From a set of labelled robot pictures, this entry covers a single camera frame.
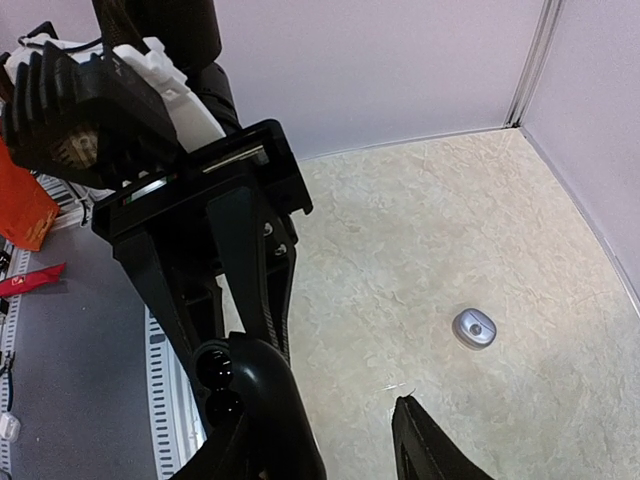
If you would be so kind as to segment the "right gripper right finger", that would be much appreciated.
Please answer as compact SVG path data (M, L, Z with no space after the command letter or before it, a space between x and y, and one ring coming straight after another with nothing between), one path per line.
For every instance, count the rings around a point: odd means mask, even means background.
M392 435L399 479L492 480L411 395L396 399Z

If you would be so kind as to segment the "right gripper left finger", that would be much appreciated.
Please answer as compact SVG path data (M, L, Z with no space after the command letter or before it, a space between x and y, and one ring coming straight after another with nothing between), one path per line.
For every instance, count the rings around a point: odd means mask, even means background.
M171 480L259 479L258 446L246 413L222 422Z

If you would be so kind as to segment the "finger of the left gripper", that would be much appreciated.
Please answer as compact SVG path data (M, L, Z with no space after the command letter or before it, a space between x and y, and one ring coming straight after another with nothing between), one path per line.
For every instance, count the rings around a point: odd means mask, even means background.
M114 257L189 370L201 345L224 336L222 289L215 275L192 252L150 234L119 242Z
M288 313L296 263L290 219L240 186L210 200L207 220L246 334L290 359Z

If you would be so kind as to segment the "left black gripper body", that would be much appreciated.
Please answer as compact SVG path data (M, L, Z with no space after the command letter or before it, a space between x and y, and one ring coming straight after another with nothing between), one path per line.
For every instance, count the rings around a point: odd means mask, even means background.
M188 155L185 164L108 196L94 209L92 230L115 251L147 233L163 258L215 260L206 206L241 186L255 189L266 211L258 231L268 256L296 257L291 216L310 213L313 204L284 129L274 119L217 140Z

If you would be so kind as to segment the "black earbud charging case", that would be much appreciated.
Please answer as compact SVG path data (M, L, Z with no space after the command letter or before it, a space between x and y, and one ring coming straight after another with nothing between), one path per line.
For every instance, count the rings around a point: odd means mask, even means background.
M276 348L245 334L205 343L191 373L211 433L246 413L257 437L259 479L325 479L292 370Z

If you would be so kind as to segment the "blue earbud charging case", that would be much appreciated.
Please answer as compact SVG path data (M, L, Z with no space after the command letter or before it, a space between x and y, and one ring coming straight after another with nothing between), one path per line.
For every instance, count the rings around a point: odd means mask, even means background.
M462 310L453 319L452 331L464 346L476 351L489 347L497 336L493 320L475 308Z

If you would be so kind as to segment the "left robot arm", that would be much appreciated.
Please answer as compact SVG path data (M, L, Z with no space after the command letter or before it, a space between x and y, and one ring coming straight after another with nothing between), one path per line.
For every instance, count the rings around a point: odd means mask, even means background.
M289 351L288 312L298 240L291 216L312 200L281 125L239 124L210 1L97 1L106 44L161 42L216 120L217 135L157 175L100 202L94 231L167 334L184 366L224 334L224 277L246 333Z

